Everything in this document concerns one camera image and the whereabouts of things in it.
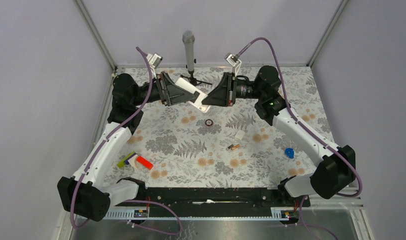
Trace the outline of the white red remote control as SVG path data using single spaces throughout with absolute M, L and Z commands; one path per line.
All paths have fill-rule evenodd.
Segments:
M 177 80 L 175 80 L 174 84 L 192 95 L 191 100 L 188 101 L 190 105 L 194 106 L 202 113 L 207 113 L 209 111 L 210 106 L 203 104 L 203 100 L 208 97 L 206 93 L 198 89 L 183 77 L 179 77 Z

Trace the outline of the white battery cover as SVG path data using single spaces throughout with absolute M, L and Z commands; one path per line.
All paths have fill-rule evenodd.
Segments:
M 239 140 L 242 140 L 245 134 L 246 134 L 245 131 L 239 129 L 234 137 L 239 139 Z

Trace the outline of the copper AA battery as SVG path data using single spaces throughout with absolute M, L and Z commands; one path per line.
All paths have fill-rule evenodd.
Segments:
M 232 148 L 231 148 L 231 150 L 233 151 L 233 150 L 236 150 L 236 149 L 238 149 L 240 147 L 240 145 L 239 144 L 237 144 L 237 145 L 234 145 Z

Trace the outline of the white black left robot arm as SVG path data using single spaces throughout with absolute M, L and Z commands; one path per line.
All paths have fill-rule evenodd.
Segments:
M 112 107 L 97 144 L 81 167 L 71 177 L 61 177 L 57 189 L 65 211 L 98 222 L 109 208 L 129 200 L 139 206 L 146 200 L 144 185 L 138 180 L 122 178 L 104 186 L 104 178 L 115 156 L 134 134 L 144 115 L 146 103 L 161 101 L 166 106 L 190 103 L 202 110 L 206 94 L 183 78 L 172 80 L 167 72 L 152 76 L 139 86 L 128 73 L 114 77 Z

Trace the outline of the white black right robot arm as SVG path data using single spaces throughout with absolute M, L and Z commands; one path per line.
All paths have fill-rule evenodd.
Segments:
M 355 151 L 349 145 L 340 147 L 329 141 L 299 117 L 279 93 L 281 85 L 277 69 L 270 65 L 262 66 L 253 81 L 225 72 L 202 103 L 231 107 L 236 99 L 256 99 L 257 115 L 291 138 L 312 160 L 316 167 L 313 173 L 280 182 L 277 198 L 282 205 L 290 206 L 304 195 L 317 194 L 324 199 L 340 195 L 340 191 L 356 179 Z

